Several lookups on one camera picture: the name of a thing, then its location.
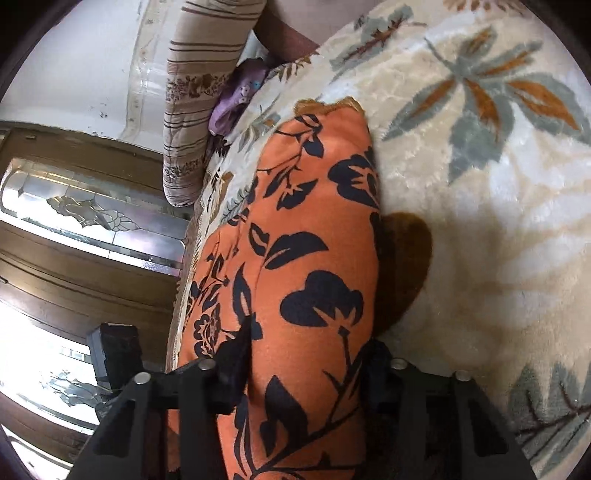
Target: wooden door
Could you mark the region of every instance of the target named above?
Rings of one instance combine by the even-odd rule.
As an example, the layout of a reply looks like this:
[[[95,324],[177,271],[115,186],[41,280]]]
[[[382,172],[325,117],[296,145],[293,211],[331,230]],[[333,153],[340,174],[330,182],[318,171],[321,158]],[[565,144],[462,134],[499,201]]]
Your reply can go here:
[[[15,159],[65,167],[161,196],[161,155],[64,131],[13,128],[0,177]],[[76,342],[102,322],[138,327],[144,360],[164,365],[175,277],[62,245],[0,220],[0,299]]]

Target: orange floral fabric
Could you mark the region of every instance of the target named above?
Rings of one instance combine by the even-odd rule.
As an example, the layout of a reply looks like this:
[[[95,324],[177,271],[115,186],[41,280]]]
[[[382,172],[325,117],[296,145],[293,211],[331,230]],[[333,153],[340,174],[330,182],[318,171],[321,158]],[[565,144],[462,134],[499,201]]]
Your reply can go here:
[[[280,126],[241,212],[206,241],[179,366],[252,325],[242,402],[218,426],[228,478],[352,479],[365,460],[362,348],[378,279],[377,175],[363,113]]]

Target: window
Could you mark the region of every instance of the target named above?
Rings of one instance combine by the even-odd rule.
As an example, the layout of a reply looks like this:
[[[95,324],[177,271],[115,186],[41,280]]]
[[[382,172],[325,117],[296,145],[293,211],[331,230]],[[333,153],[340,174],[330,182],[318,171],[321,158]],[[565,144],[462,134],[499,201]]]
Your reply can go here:
[[[0,391],[69,429],[91,435],[99,424],[90,349],[34,326],[1,301]]]
[[[39,480],[65,480],[72,468],[71,463],[63,462],[43,452],[19,438],[6,427],[4,427],[4,431],[12,448],[36,478]]]
[[[50,240],[178,276],[191,210],[123,185],[13,159],[0,184],[0,218]]]

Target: metal screw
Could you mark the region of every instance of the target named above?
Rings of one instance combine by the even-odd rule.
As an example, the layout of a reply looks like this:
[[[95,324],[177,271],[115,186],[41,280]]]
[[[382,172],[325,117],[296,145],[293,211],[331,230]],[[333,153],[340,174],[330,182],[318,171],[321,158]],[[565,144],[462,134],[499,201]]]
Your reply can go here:
[[[144,385],[148,383],[151,378],[152,375],[150,375],[148,372],[140,372],[134,377],[134,382],[138,385]]]
[[[468,372],[466,372],[465,370],[458,370],[456,372],[456,378],[460,382],[469,382],[470,380],[472,380],[472,376]]]
[[[213,358],[206,358],[199,362],[199,370],[213,370],[216,368],[216,361]]]
[[[390,362],[390,366],[395,370],[404,370],[408,366],[408,362],[403,358],[394,358]]]

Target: black mount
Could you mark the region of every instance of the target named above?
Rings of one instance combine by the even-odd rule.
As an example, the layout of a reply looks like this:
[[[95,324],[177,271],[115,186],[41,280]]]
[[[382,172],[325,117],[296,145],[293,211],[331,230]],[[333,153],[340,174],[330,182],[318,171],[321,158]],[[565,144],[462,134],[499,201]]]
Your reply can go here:
[[[109,336],[116,335],[115,327],[124,326],[109,326]],[[121,331],[125,346],[129,331]],[[165,479],[167,410],[176,409],[180,478],[227,480],[216,416],[233,412],[245,390],[250,322],[244,322],[236,338],[223,343],[213,359],[194,361],[169,374],[135,372],[129,366],[139,365],[137,358],[106,351],[97,339],[95,335],[91,343],[93,349],[101,348],[92,356],[101,359],[95,365],[97,376],[100,372],[101,380],[108,382],[103,367],[112,355],[125,361],[124,368],[134,376],[112,402],[67,480]],[[123,350],[137,355],[135,348]],[[377,340],[366,345],[364,354],[366,412],[386,415],[395,424],[388,462],[372,478],[431,479],[429,465],[437,454],[441,459],[437,479],[536,480],[501,414],[467,372],[451,378],[424,374],[405,360],[392,358]]]

